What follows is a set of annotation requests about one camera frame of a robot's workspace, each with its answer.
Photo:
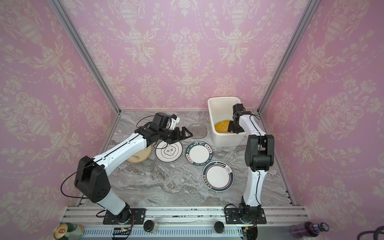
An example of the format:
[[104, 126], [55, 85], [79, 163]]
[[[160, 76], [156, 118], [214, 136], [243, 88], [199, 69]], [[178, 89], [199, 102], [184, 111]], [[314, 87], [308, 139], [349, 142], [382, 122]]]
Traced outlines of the yellow polka dot plate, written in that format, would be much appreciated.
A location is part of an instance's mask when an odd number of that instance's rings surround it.
[[215, 131], [220, 134], [231, 134], [228, 132], [228, 125], [230, 120], [224, 120], [214, 125]]

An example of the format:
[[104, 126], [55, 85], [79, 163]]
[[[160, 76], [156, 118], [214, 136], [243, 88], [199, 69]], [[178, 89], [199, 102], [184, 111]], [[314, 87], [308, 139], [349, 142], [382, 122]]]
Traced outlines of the white plate green text rim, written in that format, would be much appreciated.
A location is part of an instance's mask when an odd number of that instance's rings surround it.
[[186, 158], [192, 165], [204, 166], [212, 160], [213, 149], [205, 142], [193, 142], [186, 149]]

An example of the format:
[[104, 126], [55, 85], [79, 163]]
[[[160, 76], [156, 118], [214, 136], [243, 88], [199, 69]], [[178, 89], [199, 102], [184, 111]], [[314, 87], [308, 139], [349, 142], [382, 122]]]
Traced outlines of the white plate green red rim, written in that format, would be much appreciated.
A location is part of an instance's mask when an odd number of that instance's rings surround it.
[[203, 181], [214, 192], [225, 192], [234, 183], [234, 173], [229, 165], [215, 161], [207, 164], [203, 169]]

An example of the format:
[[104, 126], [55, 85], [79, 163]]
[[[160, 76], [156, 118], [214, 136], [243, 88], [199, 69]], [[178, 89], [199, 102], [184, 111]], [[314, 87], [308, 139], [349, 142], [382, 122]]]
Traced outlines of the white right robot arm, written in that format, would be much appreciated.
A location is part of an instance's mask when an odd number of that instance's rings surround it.
[[267, 172], [274, 164], [275, 138], [265, 133], [256, 119], [257, 115], [245, 110], [243, 104], [235, 104], [228, 131], [235, 134], [245, 133], [248, 137], [244, 155], [248, 179], [239, 204], [239, 215], [242, 222], [258, 225], [267, 223], [261, 204], [261, 193]]

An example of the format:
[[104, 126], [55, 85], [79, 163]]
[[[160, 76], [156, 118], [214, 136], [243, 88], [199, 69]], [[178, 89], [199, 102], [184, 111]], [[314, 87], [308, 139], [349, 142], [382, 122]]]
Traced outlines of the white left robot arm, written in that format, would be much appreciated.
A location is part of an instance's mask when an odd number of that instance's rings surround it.
[[158, 141], [174, 144], [189, 139], [193, 134], [177, 127], [176, 115], [156, 113], [152, 121], [137, 127], [133, 134], [112, 149], [95, 157], [80, 159], [74, 186], [88, 198], [110, 213], [119, 224], [132, 218], [130, 206], [111, 188], [109, 175], [128, 158]]

